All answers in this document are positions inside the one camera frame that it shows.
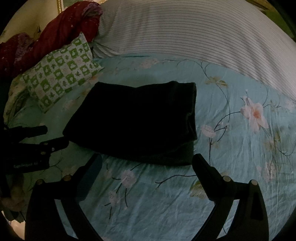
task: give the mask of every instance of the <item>checkered pillow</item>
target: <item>checkered pillow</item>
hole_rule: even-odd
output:
[[[82,85],[102,67],[92,60],[83,33],[71,44],[46,55],[37,65],[22,74],[30,95],[43,112],[48,111],[65,93]]]

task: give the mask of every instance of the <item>red blanket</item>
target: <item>red blanket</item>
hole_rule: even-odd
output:
[[[45,55],[69,44],[80,32],[91,42],[98,32],[102,13],[96,2],[76,2],[48,24],[37,41],[21,33],[1,43],[0,78],[18,76]]]

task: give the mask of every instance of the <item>blue floral bed sheet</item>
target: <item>blue floral bed sheet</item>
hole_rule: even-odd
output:
[[[234,181],[259,182],[270,239],[275,237],[296,204],[294,101],[259,81],[198,60],[150,54],[96,61],[104,69],[65,95],[47,113],[43,114],[29,100],[9,125],[45,124],[49,129],[47,135],[26,140],[39,143],[62,136],[68,120],[97,81],[134,87],[172,80],[195,82],[198,139],[194,153],[201,153],[211,166]],[[86,119],[77,128],[87,124]],[[73,174],[92,154],[91,150],[70,143],[68,148],[52,155],[48,170],[25,174],[27,202],[37,179],[58,181]],[[56,204],[66,231],[75,237],[61,204]],[[220,236],[228,231],[237,204],[233,205]],[[142,164],[106,155],[102,170],[80,205],[105,241],[191,240],[214,206],[191,166]]]

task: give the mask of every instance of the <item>striped fabric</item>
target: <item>striped fabric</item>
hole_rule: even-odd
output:
[[[94,56],[167,53],[231,68],[296,100],[296,43],[244,0],[108,0]]]

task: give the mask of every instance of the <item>wall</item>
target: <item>wall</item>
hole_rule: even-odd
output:
[[[34,37],[39,25],[43,30],[56,16],[56,0],[28,0],[7,24],[4,33],[0,36],[0,43],[22,32]]]

